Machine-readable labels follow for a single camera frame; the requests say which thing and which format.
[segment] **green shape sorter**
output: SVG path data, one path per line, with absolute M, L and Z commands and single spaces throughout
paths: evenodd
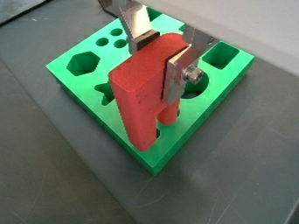
M 183 23 L 165 15 L 152 21 L 152 27 L 161 35 L 168 32 L 183 33 Z M 108 85 L 108 72 L 129 56 L 127 35 L 116 19 L 52 61 L 46 68 L 78 105 L 144 168 L 156 175 L 237 85 L 255 57 L 224 42 L 219 42 L 205 52 L 199 63 L 205 74 L 197 85 L 185 86 L 177 121 L 168 126 L 157 123 L 159 137 L 147 152 L 140 152 L 128 141 Z

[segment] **gray table surface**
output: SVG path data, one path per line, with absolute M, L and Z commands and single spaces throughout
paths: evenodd
M 33 7 L 48 0 L 1 0 L 0 1 L 0 24 L 25 13 Z
M 137 223 L 291 223 L 299 200 L 299 79 L 257 59 L 152 177 L 44 68 L 112 19 L 96 0 L 54 0 L 0 28 L 0 59 L 68 141 L 69 157 L 78 155 Z M 49 137 L 48 143 L 60 153 L 54 139 Z M 57 163 L 54 159 L 50 155 L 50 163 Z M 101 185 L 95 179 L 85 184 Z M 61 197 L 46 199 L 44 191 L 41 195 L 48 203 Z

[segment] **red block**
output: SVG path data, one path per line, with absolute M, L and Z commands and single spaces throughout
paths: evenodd
M 140 151 L 155 142 L 156 118 L 163 124 L 176 120 L 180 100 L 171 106 L 161 100 L 164 68 L 187 46 L 180 34 L 164 34 L 109 72 L 125 133 Z

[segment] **hexagonal hole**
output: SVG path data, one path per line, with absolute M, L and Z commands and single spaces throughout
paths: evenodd
M 99 65 L 100 57 L 93 52 L 82 52 L 72 56 L 68 70 L 74 76 L 92 73 Z

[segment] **green block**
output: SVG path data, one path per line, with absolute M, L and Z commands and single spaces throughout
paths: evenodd
M 152 26 L 161 34 L 183 33 L 183 23 L 165 15 L 152 21 Z M 108 85 L 108 72 L 129 56 L 127 35 L 119 20 L 115 20 L 52 61 L 46 68 L 78 105 L 143 167 L 156 175 L 237 85 L 255 57 L 224 42 L 209 49 L 199 63 L 204 77 L 197 85 L 188 84 L 185 87 L 176 123 L 169 126 L 157 123 L 160 136 L 148 151 L 140 152 L 128 141 Z

